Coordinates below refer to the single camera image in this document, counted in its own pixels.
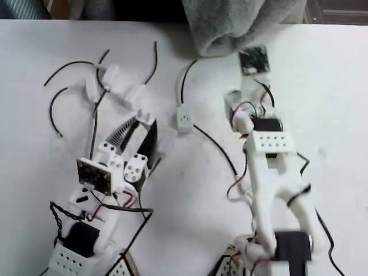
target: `white bracket with holes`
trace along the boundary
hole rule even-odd
[[[130,183],[136,183],[142,177],[144,170],[147,170],[148,159],[142,154],[134,154],[125,166],[124,179]]]
[[[230,266],[230,274],[231,276],[241,276],[239,272],[239,268],[234,264],[230,257],[224,257],[221,265],[218,267],[216,276],[229,276],[229,266]]]
[[[248,151],[259,154],[294,153],[296,147],[289,132],[277,131],[252,131],[249,135],[246,147]]]

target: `gray cloth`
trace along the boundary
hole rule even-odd
[[[306,0],[182,0],[202,56],[244,49],[279,23],[301,23]]]

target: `white surface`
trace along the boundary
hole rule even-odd
[[[132,22],[1,21],[0,39],[0,274],[38,275],[47,266],[57,229],[48,202],[66,206],[78,185],[75,159],[88,155],[93,126],[93,107],[77,91],[67,90],[54,106],[63,139],[51,127],[48,106],[58,89],[95,72],[73,66],[46,88],[44,81],[62,64],[96,62],[110,48],[103,64],[119,64],[132,82],[141,83],[152,70],[157,40],[159,65],[143,104],[162,129],[174,115],[183,72],[195,55],[186,29]],[[284,26],[263,41],[279,114],[298,150],[311,160],[304,179],[311,181],[317,209],[335,240],[333,257],[346,276],[363,275],[368,269],[368,28]],[[240,172],[242,141],[232,133],[223,103],[223,95],[239,86],[236,55],[200,60],[187,76],[184,100],[193,121],[224,146]],[[108,95],[98,113],[96,144],[128,111]],[[232,181],[225,159],[206,137],[193,131],[178,138],[143,191],[143,205],[155,212],[131,249],[141,275],[207,275],[227,243],[250,232],[246,204],[226,201]],[[274,206],[276,227],[296,226],[291,212],[280,212],[285,204]],[[128,244],[142,217],[121,217]],[[309,272],[337,275],[327,248]]]

